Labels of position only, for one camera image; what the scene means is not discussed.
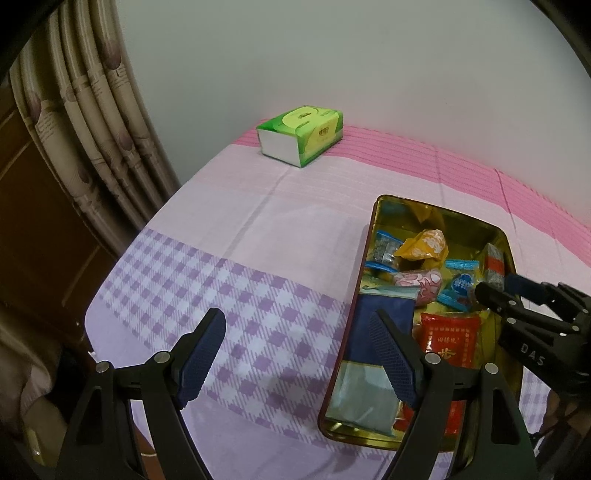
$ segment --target purple checkered pattern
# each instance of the purple checkered pattern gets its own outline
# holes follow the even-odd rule
[[[327,440],[316,424],[348,304],[150,229],[128,248],[99,296],[153,352],[170,349],[208,308],[219,307],[226,337],[203,392],[288,437],[350,448]],[[362,450],[365,456],[385,454]]]

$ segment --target pink stripe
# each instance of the pink stripe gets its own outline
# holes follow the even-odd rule
[[[247,131],[234,143],[258,147],[256,130]],[[325,155],[351,158],[442,183],[499,205],[558,240],[591,266],[591,229],[532,188],[494,168],[418,141],[358,127],[344,127],[343,139],[329,148]]]

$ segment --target blue gripper pad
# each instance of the blue gripper pad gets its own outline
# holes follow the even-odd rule
[[[537,305],[546,303],[545,287],[521,275],[507,275],[505,277],[505,291],[511,295],[521,295]]]
[[[416,368],[413,368],[384,322],[391,322],[391,328],[393,327],[400,335],[403,335],[390,318],[386,316],[382,321],[377,313],[374,313],[369,319],[369,335],[396,396],[414,410],[418,407],[419,402],[417,386],[422,384],[423,381],[423,369],[420,366],[422,352],[418,345],[416,351],[412,352],[418,355],[415,359]],[[405,336],[408,341],[414,342],[412,336]]]
[[[176,396],[181,408],[185,408],[189,401],[199,395],[225,335],[226,317],[218,310],[179,371]]]

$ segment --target pink snack package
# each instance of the pink snack package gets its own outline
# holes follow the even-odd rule
[[[417,297],[417,307],[437,300],[441,288],[441,273],[438,269],[410,270],[392,276],[394,285],[398,287],[421,287]]]

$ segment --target robotic hand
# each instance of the robotic hand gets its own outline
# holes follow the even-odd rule
[[[503,318],[499,344],[553,389],[550,403],[564,414],[556,415],[558,421],[546,431],[530,436],[495,364],[480,370],[453,367],[436,353],[422,352],[410,335],[401,333],[378,310],[371,317],[371,338],[398,398],[415,410],[382,480],[429,478],[453,400],[465,400],[466,408],[448,478],[588,478],[591,435],[582,441],[579,438],[578,443],[565,442],[565,438],[568,422],[587,408],[591,397],[591,297],[566,285],[537,284],[517,275],[506,278],[506,292],[481,283],[475,294],[481,304]],[[523,308],[516,295],[548,305],[562,320]],[[99,363],[72,417],[56,479],[143,480],[129,407],[129,401],[137,399],[144,402],[167,480],[212,480],[180,410],[197,397],[224,334],[223,313],[210,309],[194,332],[144,365],[115,369],[108,362]],[[552,423],[550,416],[546,420]],[[543,435],[536,458],[532,444],[535,447]],[[557,458],[560,448],[567,448],[569,454]]]

